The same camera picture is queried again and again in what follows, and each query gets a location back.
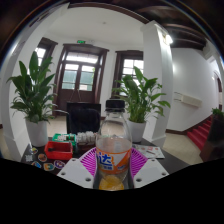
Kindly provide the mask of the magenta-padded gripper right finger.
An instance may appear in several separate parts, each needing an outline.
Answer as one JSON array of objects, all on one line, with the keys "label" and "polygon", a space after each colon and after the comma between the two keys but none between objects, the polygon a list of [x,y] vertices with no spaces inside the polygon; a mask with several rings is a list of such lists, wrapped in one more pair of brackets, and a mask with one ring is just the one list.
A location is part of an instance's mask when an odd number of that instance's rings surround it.
[{"label": "magenta-padded gripper right finger", "polygon": [[130,158],[130,175],[134,188],[140,188],[157,181],[169,173],[155,158],[148,159],[135,148],[132,149]]}]

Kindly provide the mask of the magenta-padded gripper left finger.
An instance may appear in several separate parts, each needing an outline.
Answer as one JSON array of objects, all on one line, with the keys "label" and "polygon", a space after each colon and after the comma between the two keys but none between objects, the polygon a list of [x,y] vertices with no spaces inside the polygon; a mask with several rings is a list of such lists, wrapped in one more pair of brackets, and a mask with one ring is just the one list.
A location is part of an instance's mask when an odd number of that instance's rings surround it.
[{"label": "magenta-padded gripper left finger", "polygon": [[70,159],[58,176],[84,188],[97,188],[99,175],[97,174],[96,149],[88,150],[79,159]]}]

